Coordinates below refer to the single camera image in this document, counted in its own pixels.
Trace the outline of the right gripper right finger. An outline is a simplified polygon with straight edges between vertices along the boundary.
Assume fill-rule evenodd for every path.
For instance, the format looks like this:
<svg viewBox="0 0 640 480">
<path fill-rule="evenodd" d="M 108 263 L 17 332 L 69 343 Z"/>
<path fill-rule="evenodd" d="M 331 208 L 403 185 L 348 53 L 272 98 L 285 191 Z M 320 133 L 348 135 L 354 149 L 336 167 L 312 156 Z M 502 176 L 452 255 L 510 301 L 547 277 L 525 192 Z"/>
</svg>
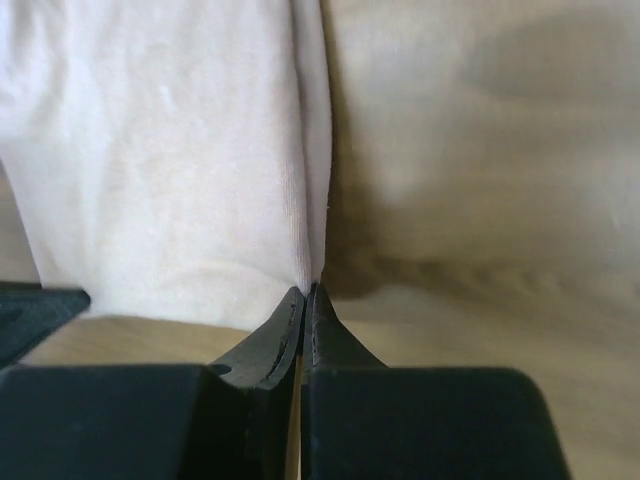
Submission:
<svg viewBox="0 0 640 480">
<path fill-rule="evenodd" d="M 315 283 L 306 300 L 303 316 L 302 386 L 300 405 L 300 478 L 311 474 L 309 379 L 316 367 L 385 368 L 339 320 L 326 288 Z"/>
</svg>

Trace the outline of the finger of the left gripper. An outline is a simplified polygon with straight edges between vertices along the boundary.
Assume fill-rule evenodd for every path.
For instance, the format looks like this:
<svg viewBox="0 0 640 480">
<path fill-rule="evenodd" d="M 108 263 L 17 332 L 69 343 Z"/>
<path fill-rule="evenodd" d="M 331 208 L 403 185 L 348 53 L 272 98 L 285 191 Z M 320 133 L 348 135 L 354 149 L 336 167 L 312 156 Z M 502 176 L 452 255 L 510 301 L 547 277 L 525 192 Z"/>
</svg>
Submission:
<svg viewBox="0 0 640 480">
<path fill-rule="evenodd" d="M 44 288 L 38 283 L 1 283 L 1 367 L 20 361 L 91 304 L 77 288 Z"/>
</svg>

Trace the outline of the beige t-shirt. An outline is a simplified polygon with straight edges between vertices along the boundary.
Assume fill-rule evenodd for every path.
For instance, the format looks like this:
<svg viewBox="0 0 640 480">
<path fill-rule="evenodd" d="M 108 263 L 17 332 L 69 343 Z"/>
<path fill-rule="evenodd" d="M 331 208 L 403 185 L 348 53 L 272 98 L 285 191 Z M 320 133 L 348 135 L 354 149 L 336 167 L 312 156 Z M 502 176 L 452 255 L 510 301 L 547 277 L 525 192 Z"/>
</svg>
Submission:
<svg viewBox="0 0 640 480">
<path fill-rule="evenodd" d="M 252 331 L 320 278 L 331 107 L 316 1 L 5 1 L 1 161 L 40 280 Z"/>
</svg>

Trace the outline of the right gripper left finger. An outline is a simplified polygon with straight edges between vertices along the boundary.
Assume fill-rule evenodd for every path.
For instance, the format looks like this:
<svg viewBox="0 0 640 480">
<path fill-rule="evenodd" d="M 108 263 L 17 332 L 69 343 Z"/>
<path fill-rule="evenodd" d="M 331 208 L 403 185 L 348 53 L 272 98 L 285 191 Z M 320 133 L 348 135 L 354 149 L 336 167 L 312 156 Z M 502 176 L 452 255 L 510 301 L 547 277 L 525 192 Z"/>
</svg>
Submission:
<svg viewBox="0 0 640 480">
<path fill-rule="evenodd" d="M 197 369 L 190 478 L 296 478 L 304 312 L 304 295 L 289 289 L 262 326 Z"/>
</svg>

